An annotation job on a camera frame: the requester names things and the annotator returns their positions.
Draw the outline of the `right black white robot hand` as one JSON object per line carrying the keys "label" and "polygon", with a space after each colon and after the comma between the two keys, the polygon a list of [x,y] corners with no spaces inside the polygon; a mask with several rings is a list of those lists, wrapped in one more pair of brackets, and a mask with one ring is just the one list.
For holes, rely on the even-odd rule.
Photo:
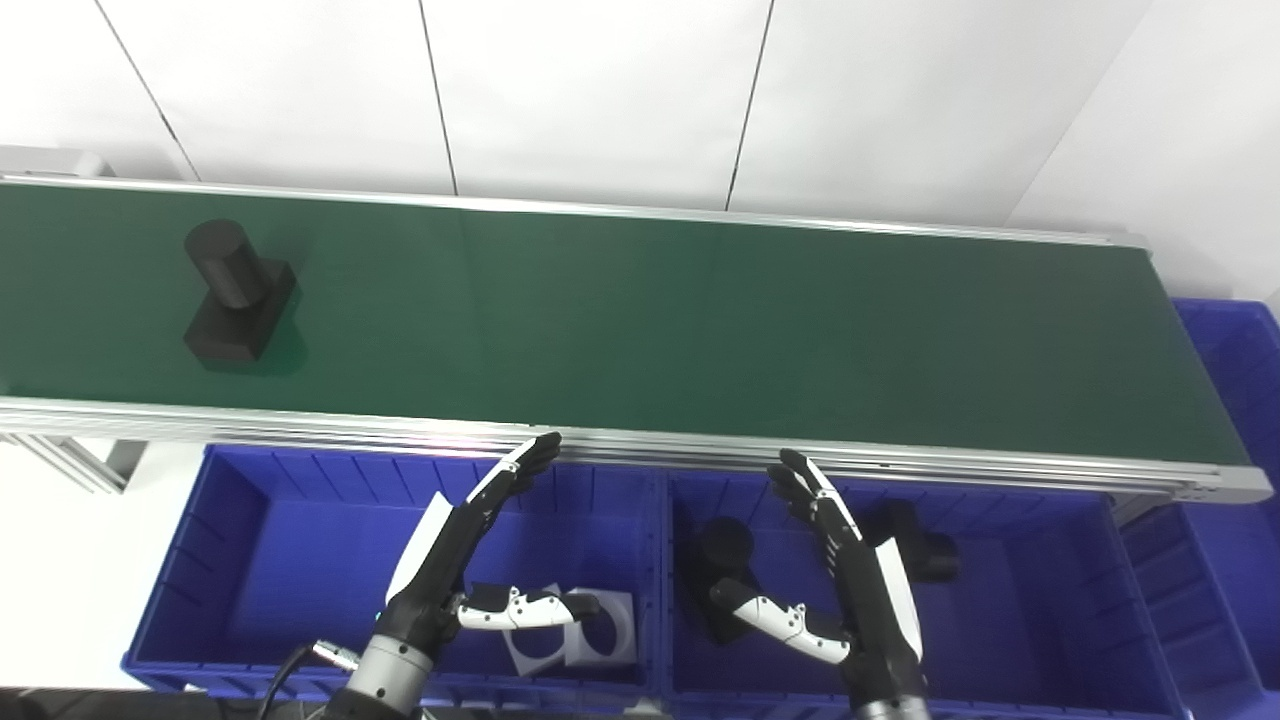
{"label": "right black white robot hand", "polygon": [[782,448],[767,475],[788,511],[818,539],[838,620],[815,624],[804,603],[786,606],[730,578],[710,587],[710,601],[782,644],[837,667],[855,717],[931,717],[922,629],[897,541],[874,542],[806,455]]}

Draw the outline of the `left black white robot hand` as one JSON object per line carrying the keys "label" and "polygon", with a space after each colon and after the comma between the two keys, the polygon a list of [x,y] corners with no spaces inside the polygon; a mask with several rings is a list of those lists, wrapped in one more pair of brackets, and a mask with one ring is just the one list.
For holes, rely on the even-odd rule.
{"label": "left black white robot hand", "polygon": [[375,641],[435,660],[461,628],[562,626],[600,612],[600,600],[590,593],[522,592],[493,583],[465,589],[465,571],[480,541],[507,501],[529,491],[559,456],[561,443],[557,430],[527,439],[498,460],[461,503],[442,495],[431,500],[399,557],[387,606],[375,621]]}

